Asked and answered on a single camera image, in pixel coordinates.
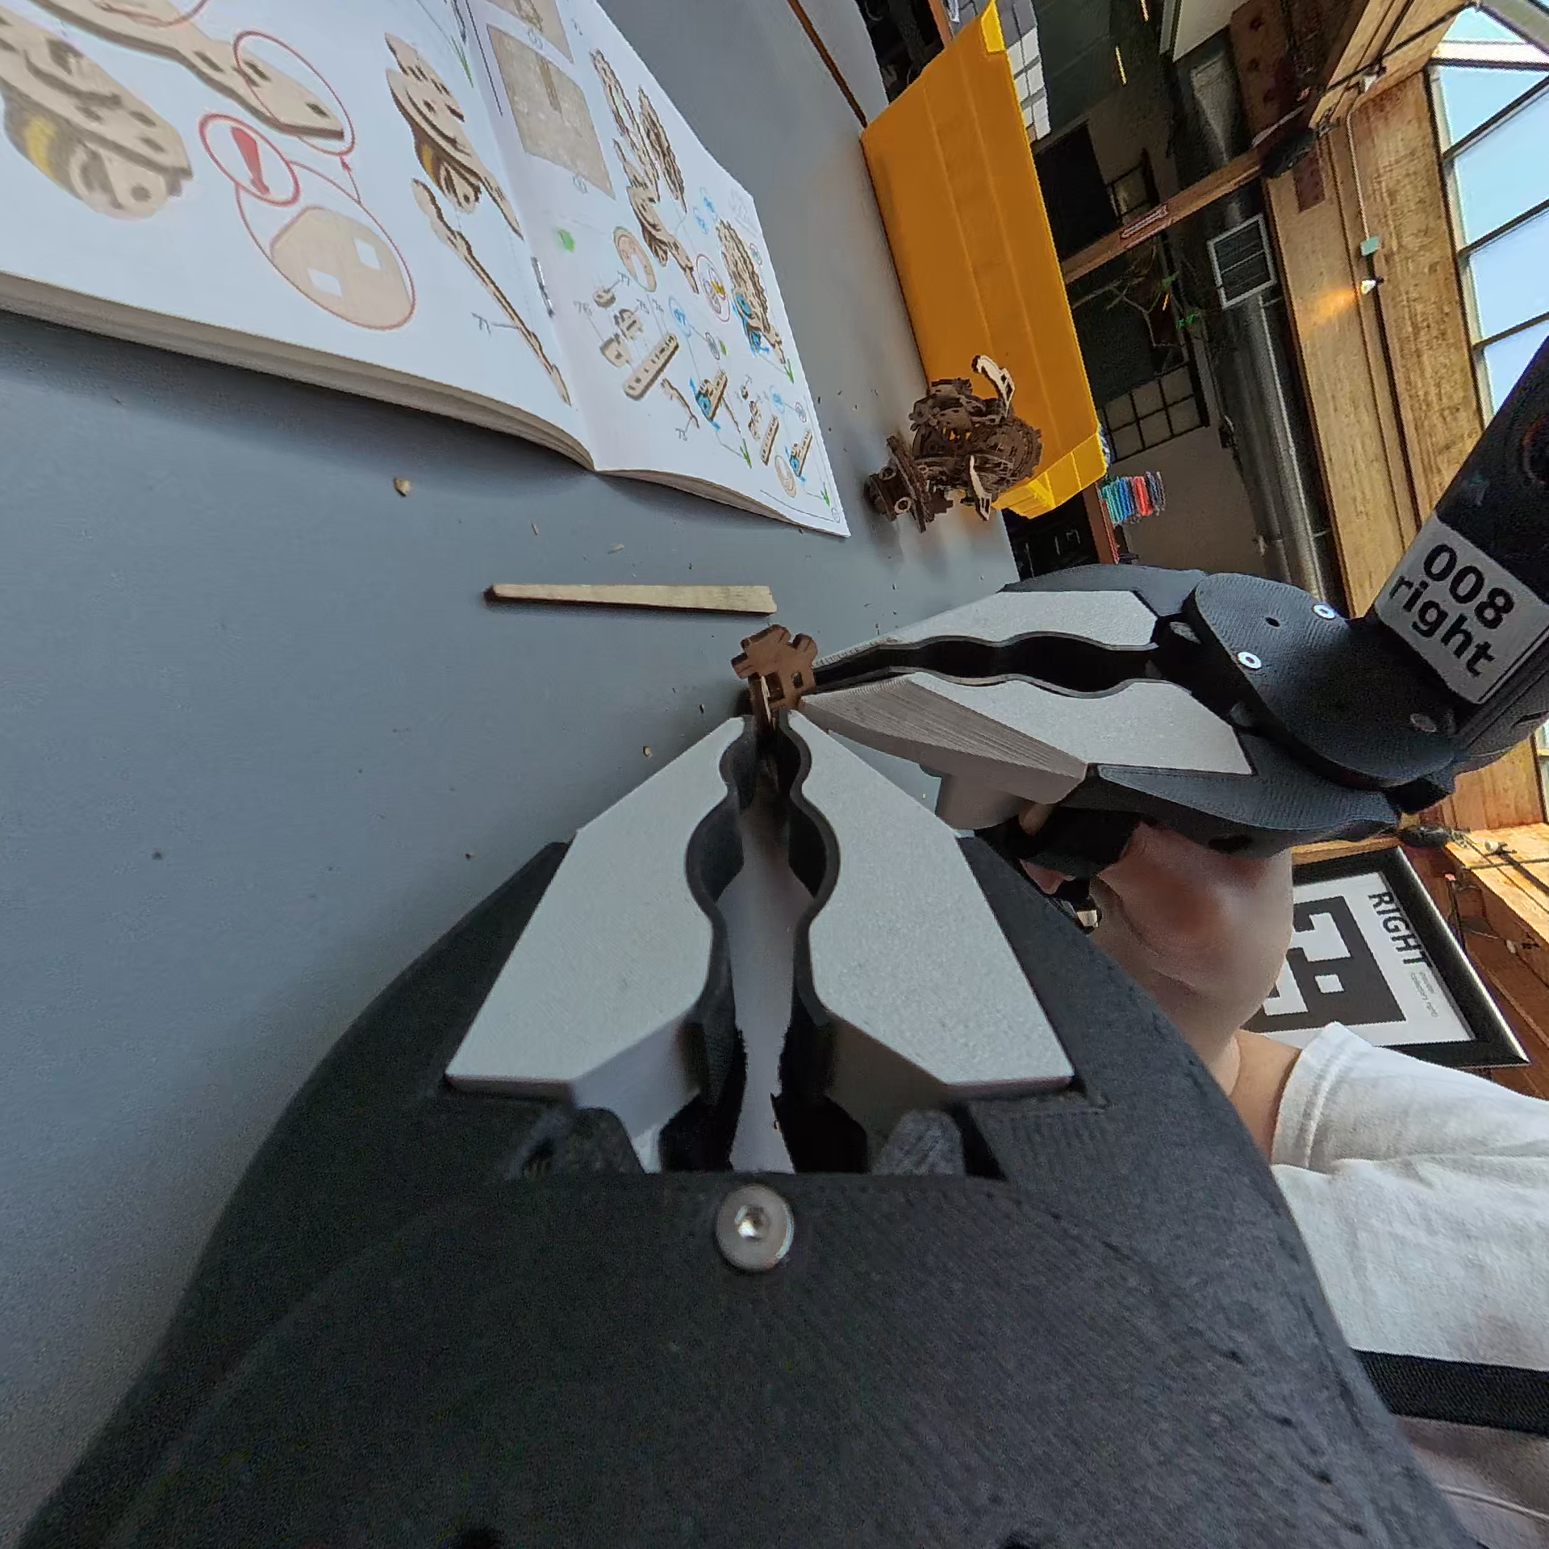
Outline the framed black-and-white marker sign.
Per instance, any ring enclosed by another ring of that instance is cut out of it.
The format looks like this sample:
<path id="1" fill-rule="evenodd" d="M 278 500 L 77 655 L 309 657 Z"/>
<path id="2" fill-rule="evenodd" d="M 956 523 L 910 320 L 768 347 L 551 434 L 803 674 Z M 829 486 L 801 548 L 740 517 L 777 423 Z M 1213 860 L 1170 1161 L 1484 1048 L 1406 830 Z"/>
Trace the framed black-and-white marker sign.
<path id="1" fill-rule="evenodd" d="M 1301 1050 L 1331 1024 L 1449 1070 L 1528 1063 L 1395 845 L 1292 869 L 1290 948 L 1246 1030 Z"/>

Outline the small wooden gear subassembly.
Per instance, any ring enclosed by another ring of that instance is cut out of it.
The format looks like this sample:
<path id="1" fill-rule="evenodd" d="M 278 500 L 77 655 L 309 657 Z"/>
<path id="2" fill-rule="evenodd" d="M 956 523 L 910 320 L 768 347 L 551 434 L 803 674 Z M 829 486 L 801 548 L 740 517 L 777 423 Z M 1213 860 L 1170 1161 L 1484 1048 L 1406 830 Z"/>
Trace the small wooden gear subassembly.
<path id="1" fill-rule="evenodd" d="M 890 434 L 884 447 L 886 464 L 864 478 L 864 500 L 871 511 L 890 521 L 910 517 L 916 530 L 925 534 L 951 502 L 899 436 Z"/>

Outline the tapered wooden stick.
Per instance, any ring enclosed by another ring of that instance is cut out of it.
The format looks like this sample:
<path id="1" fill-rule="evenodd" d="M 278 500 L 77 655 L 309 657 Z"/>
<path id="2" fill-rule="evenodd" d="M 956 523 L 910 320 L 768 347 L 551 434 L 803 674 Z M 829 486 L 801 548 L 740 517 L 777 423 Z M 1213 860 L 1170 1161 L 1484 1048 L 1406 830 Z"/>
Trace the tapered wooden stick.
<path id="1" fill-rule="evenodd" d="M 772 617 L 777 604 L 766 587 L 657 587 L 657 585 L 492 585 L 482 593 L 493 606 L 613 607 L 672 613 Z"/>

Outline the long notched wooden part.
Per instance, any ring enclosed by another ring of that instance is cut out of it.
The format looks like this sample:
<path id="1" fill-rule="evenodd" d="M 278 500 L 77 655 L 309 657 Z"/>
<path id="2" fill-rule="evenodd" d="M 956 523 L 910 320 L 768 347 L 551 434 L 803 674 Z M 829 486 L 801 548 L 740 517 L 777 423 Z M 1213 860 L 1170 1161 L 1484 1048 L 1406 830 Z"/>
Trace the long notched wooden part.
<path id="1" fill-rule="evenodd" d="M 798 709 L 799 700 L 814 690 L 816 659 L 818 644 L 783 626 L 770 626 L 740 642 L 729 668 L 746 687 L 759 735 L 775 731 L 779 716 Z"/>

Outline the white vent grille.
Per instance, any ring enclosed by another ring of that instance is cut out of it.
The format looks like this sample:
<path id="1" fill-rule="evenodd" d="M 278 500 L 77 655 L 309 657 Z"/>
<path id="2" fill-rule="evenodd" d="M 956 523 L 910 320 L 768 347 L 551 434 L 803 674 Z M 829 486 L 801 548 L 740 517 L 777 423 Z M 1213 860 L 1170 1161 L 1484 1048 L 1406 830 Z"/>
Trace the white vent grille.
<path id="1" fill-rule="evenodd" d="M 1264 216 L 1253 215 L 1205 244 L 1220 309 L 1231 310 L 1275 290 L 1279 279 Z"/>

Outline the open assembly instruction booklet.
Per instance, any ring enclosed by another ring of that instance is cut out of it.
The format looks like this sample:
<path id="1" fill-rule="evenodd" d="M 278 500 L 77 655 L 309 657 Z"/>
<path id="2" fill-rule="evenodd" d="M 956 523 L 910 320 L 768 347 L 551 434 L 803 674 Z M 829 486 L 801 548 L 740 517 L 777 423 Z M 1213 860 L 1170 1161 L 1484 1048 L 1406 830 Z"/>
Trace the open assembly instruction booklet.
<path id="1" fill-rule="evenodd" d="M 1 12 L 3 309 L 846 537 L 746 191 L 597 4 Z"/>

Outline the assembled brown wooden model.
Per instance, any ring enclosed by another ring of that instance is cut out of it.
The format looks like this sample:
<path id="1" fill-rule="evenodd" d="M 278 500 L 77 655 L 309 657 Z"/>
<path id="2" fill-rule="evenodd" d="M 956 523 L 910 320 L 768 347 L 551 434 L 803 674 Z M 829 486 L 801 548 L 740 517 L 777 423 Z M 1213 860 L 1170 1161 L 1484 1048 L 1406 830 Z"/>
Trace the assembled brown wooden model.
<path id="1" fill-rule="evenodd" d="M 971 360 L 991 393 L 967 379 L 932 381 L 908 414 L 910 443 L 903 465 L 914 491 L 914 517 L 925 532 L 962 497 L 989 519 L 1002 497 L 1034 476 L 1041 436 L 1013 410 L 1013 379 L 988 355 Z"/>

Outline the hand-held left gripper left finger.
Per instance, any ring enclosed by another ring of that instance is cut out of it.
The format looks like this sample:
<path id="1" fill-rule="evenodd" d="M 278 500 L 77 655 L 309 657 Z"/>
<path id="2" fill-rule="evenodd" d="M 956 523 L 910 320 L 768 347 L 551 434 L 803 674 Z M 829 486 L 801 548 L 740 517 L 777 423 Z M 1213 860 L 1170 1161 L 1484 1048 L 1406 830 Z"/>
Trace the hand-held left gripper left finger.
<path id="1" fill-rule="evenodd" d="M 757 735 L 729 718 L 580 827 L 444 1076 L 617 1118 L 646 1172 L 691 1149 L 740 1043 L 720 899 L 742 871 Z"/>

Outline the person's white shirt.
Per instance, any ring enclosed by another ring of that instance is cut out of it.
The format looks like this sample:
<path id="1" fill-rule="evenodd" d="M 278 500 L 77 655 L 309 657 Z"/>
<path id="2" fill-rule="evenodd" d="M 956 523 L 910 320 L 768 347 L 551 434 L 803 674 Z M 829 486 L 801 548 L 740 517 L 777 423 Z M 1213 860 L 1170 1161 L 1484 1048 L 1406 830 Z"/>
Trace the person's white shirt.
<path id="1" fill-rule="evenodd" d="M 1342 1336 L 1480 1546 L 1546 1546 L 1546 1109 L 1312 1035 L 1270 1170 Z"/>

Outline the large window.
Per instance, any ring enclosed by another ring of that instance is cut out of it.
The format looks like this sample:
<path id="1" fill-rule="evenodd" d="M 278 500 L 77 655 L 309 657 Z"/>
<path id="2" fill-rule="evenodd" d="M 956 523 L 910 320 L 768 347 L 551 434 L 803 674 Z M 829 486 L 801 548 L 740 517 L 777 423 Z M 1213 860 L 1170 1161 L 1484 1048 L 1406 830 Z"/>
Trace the large window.
<path id="1" fill-rule="evenodd" d="M 1482 417 L 1546 336 L 1546 56 L 1485 10 L 1425 69 Z"/>

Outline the yellow plastic bin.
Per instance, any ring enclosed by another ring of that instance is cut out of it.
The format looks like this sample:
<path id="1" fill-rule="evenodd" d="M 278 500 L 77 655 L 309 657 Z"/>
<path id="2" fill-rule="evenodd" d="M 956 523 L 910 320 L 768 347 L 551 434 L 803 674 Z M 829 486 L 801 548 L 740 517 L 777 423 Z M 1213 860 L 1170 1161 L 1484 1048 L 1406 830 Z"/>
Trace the yellow plastic bin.
<path id="1" fill-rule="evenodd" d="M 864 128 L 860 148 L 925 379 L 967 377 L 975 357 L 1010 373 L 1041 460 L 1008 510 L 1054 511 L 1107 462 L 995 4 Z"/>

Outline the silver air duct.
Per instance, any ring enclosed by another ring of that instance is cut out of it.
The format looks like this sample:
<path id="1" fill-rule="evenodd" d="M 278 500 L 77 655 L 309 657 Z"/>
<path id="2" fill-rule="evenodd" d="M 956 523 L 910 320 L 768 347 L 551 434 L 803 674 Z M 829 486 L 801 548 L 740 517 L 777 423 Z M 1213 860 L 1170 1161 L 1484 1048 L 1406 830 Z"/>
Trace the silver air duct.
<path id="1" fill-rule="evenodd" d="M 1231 320 L 1231 423 L 1268 576 L 1347 609 L 1321 473 L 1277 288 L 1236 305 Z"/>

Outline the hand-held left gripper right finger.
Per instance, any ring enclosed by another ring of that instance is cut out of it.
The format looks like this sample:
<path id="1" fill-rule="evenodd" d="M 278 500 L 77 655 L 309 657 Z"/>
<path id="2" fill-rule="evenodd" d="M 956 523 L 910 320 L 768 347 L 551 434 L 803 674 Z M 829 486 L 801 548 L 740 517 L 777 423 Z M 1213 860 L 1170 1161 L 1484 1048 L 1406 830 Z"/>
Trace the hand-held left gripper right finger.
<path id="1" fill-rule="evenodd" d="M 792 936 L 779 1135 L 862 1173 L 912 1113 L 1065 1092 L 1074 1070 L 956 834 L 799 712 L 781 720 Z"/>

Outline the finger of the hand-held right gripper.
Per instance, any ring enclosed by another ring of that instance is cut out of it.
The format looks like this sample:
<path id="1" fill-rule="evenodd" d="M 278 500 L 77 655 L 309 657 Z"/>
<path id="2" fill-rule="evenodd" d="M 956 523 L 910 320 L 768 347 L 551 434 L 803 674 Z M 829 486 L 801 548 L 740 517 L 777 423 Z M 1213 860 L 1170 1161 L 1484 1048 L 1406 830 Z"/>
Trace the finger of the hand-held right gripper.
<path id="1" fill-rule="evenodd" d="M 1131 593 L 1004 591 L 818 659 L 816 688 L 923 672 L 962 685 L 1109 692 L 1146 677 L 1157 628 Z"/>
<path id="2" fill-rule="evenodd" d="M 1021 681 L 958 685 L 925 672 L 809 694 L 825 733 L 1008 797 L 1059 803 L 1098 766 L 1246 777 L 1229 724 L 1165 683 L 1091 698 Z"/>

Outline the wooden part with wheel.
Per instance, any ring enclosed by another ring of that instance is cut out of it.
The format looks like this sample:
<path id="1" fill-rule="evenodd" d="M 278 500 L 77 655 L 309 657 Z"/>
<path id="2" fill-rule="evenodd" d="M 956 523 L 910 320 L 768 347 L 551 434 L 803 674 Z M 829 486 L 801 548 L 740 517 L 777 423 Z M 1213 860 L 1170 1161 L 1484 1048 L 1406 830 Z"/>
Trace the wooden part with wheel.
<path id="1" fill-rule="evenodd" d="M 764 700 L 750 694 L 748 705 L 757 744 L 752 814 L 764 838 L 787 853 L 790 775 L 783 722 Z"/>

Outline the person's right hand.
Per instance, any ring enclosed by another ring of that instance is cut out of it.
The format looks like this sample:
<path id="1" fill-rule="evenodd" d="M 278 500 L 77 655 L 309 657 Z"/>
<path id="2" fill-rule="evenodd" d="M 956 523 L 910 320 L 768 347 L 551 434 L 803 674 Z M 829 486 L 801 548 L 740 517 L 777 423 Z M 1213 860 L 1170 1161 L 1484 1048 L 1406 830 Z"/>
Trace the person's right hand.
<path id="1" fill-rule="evenodd" d="M 1089 882 L 1089 941 L 1216 1076 L 1231 1068 L 1235 1037 L 1284 963 L 1290 877 L 1288 853 L 1227 856 L 1142 823 Z"/>

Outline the wooden workbench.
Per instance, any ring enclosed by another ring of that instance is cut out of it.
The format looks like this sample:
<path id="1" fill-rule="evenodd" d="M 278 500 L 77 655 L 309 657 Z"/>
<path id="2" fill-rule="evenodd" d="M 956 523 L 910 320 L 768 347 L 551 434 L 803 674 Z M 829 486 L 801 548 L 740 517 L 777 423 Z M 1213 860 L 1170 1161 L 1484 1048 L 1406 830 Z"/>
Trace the wooden workbench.
<path id="1" fill-rule="evenodd" d="M 1458 832 L 1434 862 L 1463 954 L 1524 1054 L 1493 1079 L 1546 1100 L 1544 830 Z"/>

